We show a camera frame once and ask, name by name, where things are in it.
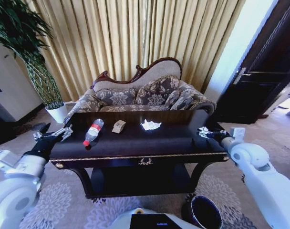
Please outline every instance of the trash can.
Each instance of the trash can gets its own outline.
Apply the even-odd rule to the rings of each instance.
[[[222,228],[222,219],[217,206],[207,197],[194,196],[182,207],[183,220],[202,229]]]

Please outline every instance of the gold trim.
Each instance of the gold trim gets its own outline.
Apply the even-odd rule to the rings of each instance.
[[[114,157],[87,157],[87,158],[67,158],[67,159],[51,159],[51,162],[58,161],[91,161],[91,160],[111,160],[111,159],[130,159],[130,158],[147,158],[147,157],[168,157],[168,156],[205,156],[205,155],[224,155],[226,152],[217,153],[199,153],[199,154],[170,154],[170,155],[151,155],[151,156],[114,156]]]
[[[149,158],[147,162],[144,162],[144,158],[142,158],[141,162],[139,163],[139,165],[147,166],[147,165],[153,165],[153,163],[151,162],[151,158]]]
[[[61,163],[59,163],[59,162],[56,163],[55,166],[56,166],[57,168],[63,168],[63,164],[61,164]]]

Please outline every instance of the curtain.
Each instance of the curtain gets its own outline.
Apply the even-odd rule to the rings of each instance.
[[[43,50],[65,101],[99,73],[129,80],[135,66],[162,57],[182,64],[182,80],[204,91],[245,0],[31,0],[52,27]]]

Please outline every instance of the bottle label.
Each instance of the bottle label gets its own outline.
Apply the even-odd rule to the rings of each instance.
[[[89,131],[94,131],[98,134],[98,132],[101,130],[101,127],[98,124],[92,124]]]

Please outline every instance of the door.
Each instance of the door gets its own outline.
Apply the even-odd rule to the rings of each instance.
[[[217,104],[219,122],[254,123],[290,83],[290,1],[280,0]]]

